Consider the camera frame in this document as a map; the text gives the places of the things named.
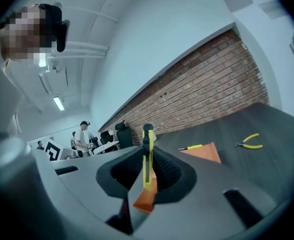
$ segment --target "orange foam block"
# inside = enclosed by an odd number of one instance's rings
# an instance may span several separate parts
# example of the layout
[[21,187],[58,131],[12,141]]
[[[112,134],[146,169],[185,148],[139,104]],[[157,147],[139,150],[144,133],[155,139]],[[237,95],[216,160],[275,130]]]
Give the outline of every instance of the orange foam block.
[[180,152],[183,152],[185,154],[195,156],[198,158],[211,160],[211,161],[214,161],[216,163],[221,164],[217,149],[216,149],[215,144],[213,142],[210,144],[207,144],[207,145],[203,145],[201,147],[197,147],[197,148],[193,148],[193,149],[189,149],[189,150],[182,150]]
[[150,214],[153,210],[153,203],[157,194],[157,177],[155,172],[152,170],[152,186],[151,191],[143,189],[137,200],[134,202],[133,207],[136,209]]

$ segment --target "dark gray table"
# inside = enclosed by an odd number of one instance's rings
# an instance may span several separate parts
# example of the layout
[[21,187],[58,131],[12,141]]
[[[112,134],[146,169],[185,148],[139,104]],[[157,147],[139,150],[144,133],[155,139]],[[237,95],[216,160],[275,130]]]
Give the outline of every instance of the dark gray table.
[[[251,134],[258,150],[234,147]],[[294,193],[294,117],[261,103],[188,129],[157,136],[155,145],[170,151],[214,142],[222,164],[265,190],[280,204]]]

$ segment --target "person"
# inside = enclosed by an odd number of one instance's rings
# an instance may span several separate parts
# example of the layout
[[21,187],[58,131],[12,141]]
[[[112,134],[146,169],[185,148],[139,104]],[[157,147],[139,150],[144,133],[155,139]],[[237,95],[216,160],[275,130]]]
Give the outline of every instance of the person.
[[78,131],[75,133],[75,142],[77,146],[77,150],[81,151],[83,154],[83,157],[89,157],[89,148],[90,145],[86,144],[85,140],[85,134],[84,131],[88,128],[88,122],[82,121],[80,123],[80,128]]
[[70,139],[70,146],[73,150],[77,150],[76,143],[75,143],[75,134],[76,132],[72,132],[72,138]]
[[38,147],[37,147],[38,150],[45,150],[45,148],[42,146],[42,142],[41,140],[38,141]]
[[21,132],[17,109],[23,96],[6,74],[8,62],[33,60],[34,54],[51,47],[53,41],[61,52],[68,24],[62,21],[61,9],[49,4],[25,6],[0,22],[0,133],[15,136]]

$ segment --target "red brick wall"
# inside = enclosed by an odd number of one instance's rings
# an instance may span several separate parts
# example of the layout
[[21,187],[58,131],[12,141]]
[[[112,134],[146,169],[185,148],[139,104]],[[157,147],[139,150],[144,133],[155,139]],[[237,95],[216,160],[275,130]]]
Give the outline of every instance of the red brick wall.
[[125,105],[102,128],[125,120],[134,145],[142,142],[142,126],[156,135],[196,126],[240,110],[254,102],[268,104],[268,94],[250,52],[231,30],[184,57]]

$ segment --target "yellow-handled pliers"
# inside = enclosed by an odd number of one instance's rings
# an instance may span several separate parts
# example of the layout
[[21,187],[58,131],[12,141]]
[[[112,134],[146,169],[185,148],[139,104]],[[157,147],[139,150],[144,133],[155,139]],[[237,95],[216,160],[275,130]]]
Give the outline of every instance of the yellow-handled pliers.
[[244,144],[246,141],[248,141],[248,140],[250,140],[250,139],[252,139],[252,138],[254,138],[254,137],[257,137],[257,136],[259,136],[258,133],[255,133],[255,134],[253,134],[253,135],[250,135],[250,136],[248,136],[247,138],[245,138],[241,143],[236,142],[236,143],[235,143],[235,147],[237,147],[237,146],[242,146],[242,147],[244,147],[244,148],[252,149],[252,150],[261,149],[261,148],[262,148],[262,145],[251,146],[251,145]]

